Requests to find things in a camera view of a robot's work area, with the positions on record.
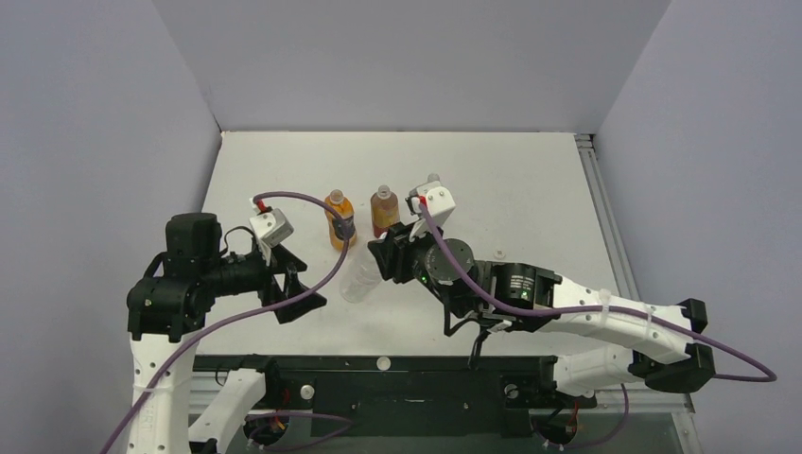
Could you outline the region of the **gold red label bottle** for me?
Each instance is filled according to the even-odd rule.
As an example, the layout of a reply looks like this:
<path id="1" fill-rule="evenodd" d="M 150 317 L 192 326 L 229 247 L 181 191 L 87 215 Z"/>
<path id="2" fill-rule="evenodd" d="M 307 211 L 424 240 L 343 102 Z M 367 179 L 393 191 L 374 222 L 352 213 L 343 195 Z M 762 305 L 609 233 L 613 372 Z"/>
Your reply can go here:
<path id="1" fill-rule="evenodd" d="M 385 184 L 377 188 L 370 199 L 372 228 L 375 238 L 381 237 L 400 221 L 397 195 Z"/>

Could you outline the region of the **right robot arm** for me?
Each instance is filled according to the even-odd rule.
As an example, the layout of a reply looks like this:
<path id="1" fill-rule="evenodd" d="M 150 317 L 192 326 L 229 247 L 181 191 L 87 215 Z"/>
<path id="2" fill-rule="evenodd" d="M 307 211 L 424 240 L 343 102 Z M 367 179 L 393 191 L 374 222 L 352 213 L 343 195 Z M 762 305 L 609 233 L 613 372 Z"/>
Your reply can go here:
<path id="1" fill-rule="evenodd" d="M 469 356 L 472 370 L 491 334 L 544 332 L 602 344 L 546 360 L 533 390 L 547 404 L 629 383 L 662 393 L 694 393 L 716 374 L 711 348 L 695 339 L 707 325 L 701 301 L 652 306 L 532 265 L 478 260 L 461 240 L 436 240 L 431 233 L 410 238 L 410 230 L 394 225 L 368 243 L 369 254 L 383 280 L 415 281 L 442 304 L 446 336 L 467 323 L 479 326 Z"/>

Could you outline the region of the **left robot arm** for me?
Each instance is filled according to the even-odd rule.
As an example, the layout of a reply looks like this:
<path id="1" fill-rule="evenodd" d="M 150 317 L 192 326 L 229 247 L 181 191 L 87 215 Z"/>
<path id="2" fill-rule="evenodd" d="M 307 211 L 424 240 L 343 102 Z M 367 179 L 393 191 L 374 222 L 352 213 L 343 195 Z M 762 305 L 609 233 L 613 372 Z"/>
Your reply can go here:
<path id="1" fill-rule="evenodd" d="M 325 297 L 300 282 L 305 262 L 281 244 L 293 232 L 284 214 L 267 209 L 249 223 L 252 249 L 236 254 L 221 247 L 216 215 L 174 216 L 166 225 L 166 251 L 130 290 L 128 330 L 138 412 L 128 422 L 128 452 L 222 453 L 255 404 L 269 407 L 281 397 L 275 363 L 244 357 L 200 418 L 189 421 L 197 351 L 192 339 L 218 298 L 254 292 L 264 307 L 274 308 L 279 323 L 326 304 Z"/>

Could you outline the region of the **clear bottle white cap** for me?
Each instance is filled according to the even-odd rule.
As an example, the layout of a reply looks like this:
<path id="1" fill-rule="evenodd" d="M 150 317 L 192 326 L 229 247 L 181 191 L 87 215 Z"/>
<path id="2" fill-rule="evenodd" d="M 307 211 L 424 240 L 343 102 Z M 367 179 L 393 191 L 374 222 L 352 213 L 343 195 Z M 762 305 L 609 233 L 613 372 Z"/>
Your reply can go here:
<path id="1" fill-rule="evenodd" d="M 367 248 L 362 248 L 340 279 L 340 296 L 348 303 L 361 303 L 382 281 L 374 256 Z"/>

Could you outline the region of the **orange blue label bottle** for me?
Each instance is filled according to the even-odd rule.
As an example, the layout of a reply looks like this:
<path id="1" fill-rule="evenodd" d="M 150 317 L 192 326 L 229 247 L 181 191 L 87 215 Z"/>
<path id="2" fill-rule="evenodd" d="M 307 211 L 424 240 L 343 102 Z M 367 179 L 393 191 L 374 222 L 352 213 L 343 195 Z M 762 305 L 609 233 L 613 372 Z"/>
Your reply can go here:
<path id="1" fill-rule="evenodd" d="M 331 208 L 326 212 L 331 246 L 338 252 L 352 248 L 357 241 L 353 204 L 339 189 L 332 190 L 324 202 Z"/>

